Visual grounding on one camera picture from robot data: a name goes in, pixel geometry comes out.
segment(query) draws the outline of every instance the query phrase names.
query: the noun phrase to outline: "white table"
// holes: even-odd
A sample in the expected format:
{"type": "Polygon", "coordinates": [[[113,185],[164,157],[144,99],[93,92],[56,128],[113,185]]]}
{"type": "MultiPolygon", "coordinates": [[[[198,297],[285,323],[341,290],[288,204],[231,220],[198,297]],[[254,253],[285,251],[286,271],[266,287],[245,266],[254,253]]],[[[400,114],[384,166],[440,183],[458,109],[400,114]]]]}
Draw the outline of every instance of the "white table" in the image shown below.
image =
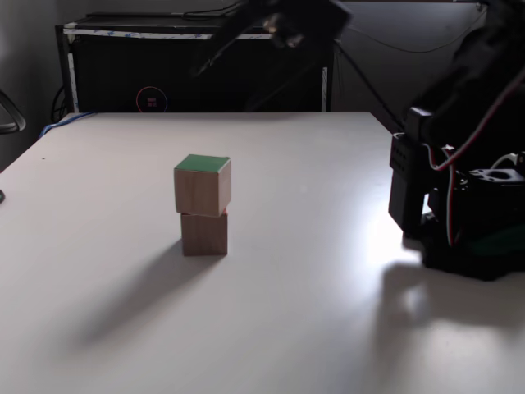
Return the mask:
{"type": "Polygon", "coordinates": [[[97,115],[0,176],[0,393],[523,393],[525,281],[420,267],[367,113],[97,115]],[[232,157],[231,252],[172,171],[232,157]]]}

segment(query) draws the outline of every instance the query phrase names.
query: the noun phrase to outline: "wooden cube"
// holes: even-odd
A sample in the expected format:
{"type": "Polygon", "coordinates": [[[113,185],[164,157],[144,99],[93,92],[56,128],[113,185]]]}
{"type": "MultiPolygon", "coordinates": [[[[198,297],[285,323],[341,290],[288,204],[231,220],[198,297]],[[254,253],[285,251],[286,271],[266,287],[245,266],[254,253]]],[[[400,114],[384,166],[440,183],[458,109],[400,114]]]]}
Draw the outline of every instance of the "wooden cube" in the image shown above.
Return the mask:
{"type": "Polygon", "coordinates": [[[184,256],[216,256],[228,254],[228,214],[219,218],[183,213],[182,250],[184,256]]]}
{"type": "Polygon", "coordinates": [[[231,160],[191,154],[175,169],[178,213],[218,218],[231,201],[231,160]]]}

